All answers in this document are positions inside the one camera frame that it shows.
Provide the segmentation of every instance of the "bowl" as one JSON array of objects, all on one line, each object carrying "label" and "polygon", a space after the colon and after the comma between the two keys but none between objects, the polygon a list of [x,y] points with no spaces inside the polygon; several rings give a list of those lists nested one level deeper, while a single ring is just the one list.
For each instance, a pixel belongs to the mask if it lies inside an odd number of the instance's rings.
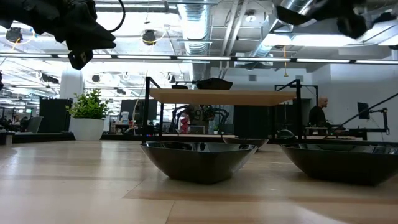
[{"label": "bowl", "polygon": [[378,185],[398,172],[398,148],[333,144],[286,144],[283,151],[309,177]]},{"label": "bowl", "polygon": [[258,148],[267,144],[268,139],[240,139],[240,138],[223,138],[226,144],[251,144]]},{"label": "bowl", "polygon": [[171,179],[214,184],[230,178],[257,150],[255,145],[148,142],[141,149]]}]

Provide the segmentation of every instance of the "white wall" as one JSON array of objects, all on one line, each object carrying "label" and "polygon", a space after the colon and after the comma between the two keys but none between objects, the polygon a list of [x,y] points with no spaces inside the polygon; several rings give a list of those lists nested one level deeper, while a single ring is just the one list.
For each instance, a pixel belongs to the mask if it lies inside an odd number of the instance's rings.
[{"label": "white wall", "polygon": [[[211,68],[211,77],[217,77],[219,74],[218,68]],[[230,68],[226,75],[225,80],[233,82],[233,90],[274,90],[274,85],[285,85],[296,79],[296,75],[303,75],[303,85],[312,84],[312,74],[307,73],[305,69],[292,68],[287,69],[289,77],[284,77],[285,70],[280,69],[275,71],[274,69],[255,69],[248,71],[243,68]],[[256,82],[250,82],[248,75],[257,75]],[[293,88],[286,88],[284,91],[295,91]],[[314,95],[306,88],[302,88],[302,98],[312,99]]]},{"label": "white wall", "polygon": [[[329,98],[326,118],[340,124],[358,113],[357,102],[372,106],[398,92],[398,66],[387,65],[325,65],[313,72],[312,80],[319,85],[320,95]],[[385,141],[398,141],[398,98],[375,108],[388,108],[387,117],[391,135],[383,134]],[[346,124],[346,128],[383,127],[381,113],[371,114],[373,120],[358,118]],[[380,133],[369,133],[369,140],[382,141]]]}]

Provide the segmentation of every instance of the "shelf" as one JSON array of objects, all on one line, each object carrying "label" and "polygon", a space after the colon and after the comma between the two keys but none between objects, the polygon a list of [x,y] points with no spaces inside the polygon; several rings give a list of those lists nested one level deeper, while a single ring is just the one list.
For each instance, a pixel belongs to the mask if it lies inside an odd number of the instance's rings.
[{"label": "shelf", "polygon": [[161,103],[275,106],[295,98],[295,92],[267,90],[173,90],[151,88]]},{"label": "shelf", "polygon": [[162,134],[163,137],[236,138],[233,134]]}]

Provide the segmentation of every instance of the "white planter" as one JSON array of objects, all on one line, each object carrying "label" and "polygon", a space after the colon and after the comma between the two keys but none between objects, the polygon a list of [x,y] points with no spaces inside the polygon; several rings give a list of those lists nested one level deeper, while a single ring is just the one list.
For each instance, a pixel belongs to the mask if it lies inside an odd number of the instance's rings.
[{"label": "white planter", "polygon": [[73,118],[73,135],[77,141],[99,141],[103,130],[102,119]]}]

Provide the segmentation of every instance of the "green plant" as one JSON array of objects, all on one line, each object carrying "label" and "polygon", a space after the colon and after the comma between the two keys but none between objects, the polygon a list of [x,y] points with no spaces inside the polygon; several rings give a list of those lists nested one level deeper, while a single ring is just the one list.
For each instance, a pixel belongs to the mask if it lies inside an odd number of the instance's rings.
[{"label": "green plant", "polygon": [[74,118],[103,119],[110,113],[108,108],[109,101],[100,100],[101,91],[93,90],[91,93],[77,95],[77,102],[73,103],[72,108],[66,106],[67,111]]}]

